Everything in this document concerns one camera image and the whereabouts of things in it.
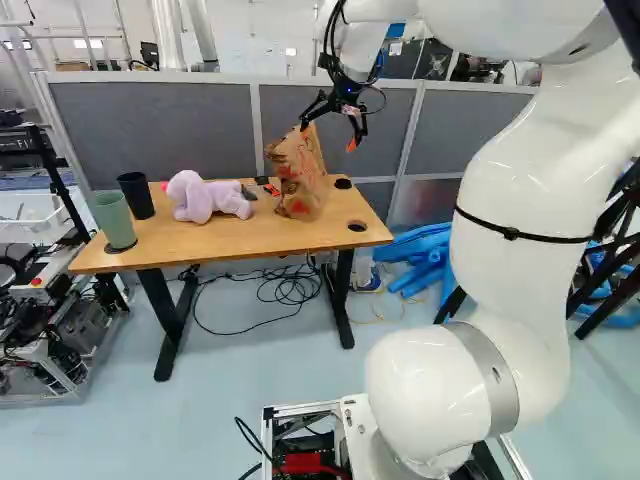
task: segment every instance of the gray partition panel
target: gray partition panel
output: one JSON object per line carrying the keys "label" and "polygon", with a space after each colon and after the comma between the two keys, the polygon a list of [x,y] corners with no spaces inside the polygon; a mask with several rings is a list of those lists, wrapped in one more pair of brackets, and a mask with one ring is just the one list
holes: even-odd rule
{"label": "gray partition panel", "polygon": [[[387,106],[367,117],[370,135],[354,152],[345,151],[353,137],[353,129],[345,116],[330,113],[317,120],[322,152],[330,173],[354,177],[396,174],[415,89],[386,88],[384,91]],[[298,116],[317,95],[318,87],[261,85],[260,111],[265,147],[297,125]],[[370,110],[382,105],[382,96],[373,90],[367,90],[361,98]],[[268,162],[266,171],[272,171]]]}
{"label": "gray partition panel", "polygon": [[521,93],[426,90],[406,173],[464,171],[530,100]]}
{"label": "gray partition panel", "polygon": [[92,189],[142,171],[204,178],[256,174],[248,85],[53,83],[60,116]]}
{"label": "gray partition panel", "polygon": [[384,222],[389,211],[391,196],[393,195],[393,182],[359,183],[356,187]]}
{"label": "gray partition panel", "polygon": [[404,177],[387,224],[393,228],[448,222],[458,198],[460,179],[419,180]]}

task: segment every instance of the pink plush toy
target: pink plush toy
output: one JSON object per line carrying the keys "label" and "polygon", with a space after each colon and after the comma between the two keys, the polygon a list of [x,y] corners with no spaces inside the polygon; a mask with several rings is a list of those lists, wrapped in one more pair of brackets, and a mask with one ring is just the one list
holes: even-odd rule
{"label": "pink plush toy", "polygon": [[174,201],[173,217],[181,222],[204,224],[213,212],[233,213],[242,220],[251,216],[251,203],[236,180],[205,182],[193,170],[182,170],[163,186]]}

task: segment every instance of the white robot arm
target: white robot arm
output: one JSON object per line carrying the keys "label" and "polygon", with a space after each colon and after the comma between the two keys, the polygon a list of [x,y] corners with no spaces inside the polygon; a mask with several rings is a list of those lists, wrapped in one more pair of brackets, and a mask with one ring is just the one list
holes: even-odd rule
{"label": "white robot arm", "polygon": [[534,99],[473,157],[460,187],[451,260],[475,307],[389,335],[367,359],[380,433],[426,478],[445,478],[473,443],[542,419],[567,389],[570,282],[611,186],[640,151],[640,8],[607,4],[327,0],[320,13],[341,66],[338,103],[357,105],[389,24],[416,14],[456,50],[543,64]]}

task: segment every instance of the table top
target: table top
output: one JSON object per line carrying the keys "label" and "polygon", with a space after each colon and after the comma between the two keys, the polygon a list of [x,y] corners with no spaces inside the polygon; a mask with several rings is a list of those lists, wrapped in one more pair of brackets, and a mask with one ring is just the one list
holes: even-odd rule
{"label": "table top", "polygon": [[[353,186],[339,190],[333,186],[344,175],[329,175],[330,194],[315,221],[305,222],[274,213],[278,199],[249,187],[258,195],[251,202],[254,214],[248,220],[214,213],[205,225],[174,220],[169,197],[161,182],[149,183],[156,214],[148,220],[133,220],[138,236],[135,247],[119,254],[105,253],[107,243],[100,231],[71,263],[73,273],[106,273],[171,265],[206,263],[254,257],[282,256],[340,250],[389,243],[393,236]],[[255,185],[254,179],[239,179]],[[271,179],[279,186],[279,181]],[[352,231],[352,222],[366,225]]]}

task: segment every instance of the brown paper bag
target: brown paper bag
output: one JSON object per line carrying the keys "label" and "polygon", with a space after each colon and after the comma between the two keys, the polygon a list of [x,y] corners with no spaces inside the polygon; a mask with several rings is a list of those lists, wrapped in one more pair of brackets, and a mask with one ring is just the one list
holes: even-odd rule
{"label": "brown paper bag", "polygon": [[304,132],[300,132],[300,125],[294,127],[270,144],[266,155],[281,182],[276,213],[299,220],[318,218],[329,185],[315,124],[311,123]]}

